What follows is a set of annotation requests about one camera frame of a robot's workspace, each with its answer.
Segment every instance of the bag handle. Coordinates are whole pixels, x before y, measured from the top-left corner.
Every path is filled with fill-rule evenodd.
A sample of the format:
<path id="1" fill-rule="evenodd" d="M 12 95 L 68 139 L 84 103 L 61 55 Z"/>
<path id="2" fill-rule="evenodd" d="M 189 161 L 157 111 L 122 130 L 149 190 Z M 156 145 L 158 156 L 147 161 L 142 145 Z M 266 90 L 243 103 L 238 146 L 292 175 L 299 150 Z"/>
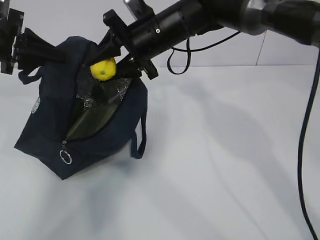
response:
<path id="1" fill-rule="evenodd" d="M 144 110 L 141 116 L 141 130 L 142 130 L 142 141 L 138 149 L 138 140 L 137 134 L 134 134 L 131 137 L 131 157 L 135 159 L 142 159 L 147 145 L 147 130 L 146 130 L 146 122 L 147 122 L 147 109 Z"/>
<path id="2" fill-rule="evenodd" d="M 33 70 L 34 69 L 22 70 L 21 72 L 19 72 L 18 77 L 23 85 L 28 85 L 30 83 L 38 81 L 45 73 L 45 69 L 43 67 L 40 67 L 34 76 L 28 76 Z"/>

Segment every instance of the lemon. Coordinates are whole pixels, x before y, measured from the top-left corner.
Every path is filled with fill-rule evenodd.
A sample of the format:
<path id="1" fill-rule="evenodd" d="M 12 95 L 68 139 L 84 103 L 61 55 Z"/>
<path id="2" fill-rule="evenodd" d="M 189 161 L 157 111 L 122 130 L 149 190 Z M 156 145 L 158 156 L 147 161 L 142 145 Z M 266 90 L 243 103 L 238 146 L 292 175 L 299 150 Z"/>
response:
<path id="1" fill-rule="evenodd" d="M 100 61 L 90 66 L 91 74 L 99 81 L 107 81 L 111 79 L 117 72 L 116 60 L 114 57 Z"/>

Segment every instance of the metal ring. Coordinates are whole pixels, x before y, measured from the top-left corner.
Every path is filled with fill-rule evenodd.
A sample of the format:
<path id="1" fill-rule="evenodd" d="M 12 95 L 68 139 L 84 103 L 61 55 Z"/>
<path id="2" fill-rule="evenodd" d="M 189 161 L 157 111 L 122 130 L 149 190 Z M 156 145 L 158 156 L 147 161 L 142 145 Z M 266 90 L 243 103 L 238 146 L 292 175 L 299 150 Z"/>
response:
<path id="1" fill-rule="evenodd" d="M 68 156 L 69 161 L 66 161 L 66 159 L 62 156 L 63 153 L 65 153 Z M 72 157 L 67 151 L 61 150 L 60 151 L 60 158 L 62 161 L 64 161 L 65 164 L 68 164 L 68 165 L 72 164 Z"/>

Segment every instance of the fabric bag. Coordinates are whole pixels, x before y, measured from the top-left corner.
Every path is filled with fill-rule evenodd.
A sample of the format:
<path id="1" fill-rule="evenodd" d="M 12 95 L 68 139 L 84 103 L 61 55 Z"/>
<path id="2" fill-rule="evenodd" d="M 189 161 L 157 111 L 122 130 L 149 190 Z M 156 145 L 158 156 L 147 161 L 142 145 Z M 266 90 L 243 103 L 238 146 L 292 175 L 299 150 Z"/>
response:
<path id="1" fill-rule="evenodd" d="M 48 62 L 35 76 L 22 71 L 23 84 L 41 78 L 39 98 L 15 148 L 39 159 L 62 180 L 119 152 L 131 140 L 131 156 L 141 159 L 146 143 L 148 91 L 137 72 L 117 65 L 114 79 L 95 80 L 86 56 L 98 46 L 69 37 L 57 46 L 66 62 Z M 141 121 L 142 142 L 136 128 Z"/>

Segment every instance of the black metal bracket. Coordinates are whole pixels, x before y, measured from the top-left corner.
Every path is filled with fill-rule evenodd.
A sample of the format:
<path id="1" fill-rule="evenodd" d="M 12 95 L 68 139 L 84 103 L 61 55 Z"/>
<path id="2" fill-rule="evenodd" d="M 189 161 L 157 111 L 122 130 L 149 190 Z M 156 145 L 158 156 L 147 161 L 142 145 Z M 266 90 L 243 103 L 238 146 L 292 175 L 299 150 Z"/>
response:
<path id="1" fill-rule="evenodd" d="M 33 71 L 46 62 L 64 63 L 65 53 L 46 42 L 32 30 L 26 28 L 16 37 L 13 59 L 18 62 L 18 69 Z"/>
<path id="2" fill-rule="evenodd" d="M 150 80 L 159 76 L 157 68 L 152 61 L 143 60 L 139 56 L 136 47 L 131 40 L 130 28 L 122 21 L 114 10 L 110 10 L 103 15 L 103 22 L 110 30 L 99 44 L 99 47 L 102 49 L 87 61 L 87 65 L 98 63 L 103 59 L 119 56 L 120 48 L 121 46 L 124 46 L 128 50 L 129 55 L 123 60 L 136 65 L 138 70 L 145 71 Z"/>
<path id="3" fill-rule="evenodd" d="M 1 73 L 12 75 L 15 59 L 12 48 L 17 35 L 21 34 L 25 13 L 10 8 L 6 19 L 5 13 L 1 15 L 0 25 L 0 61 Z"/>

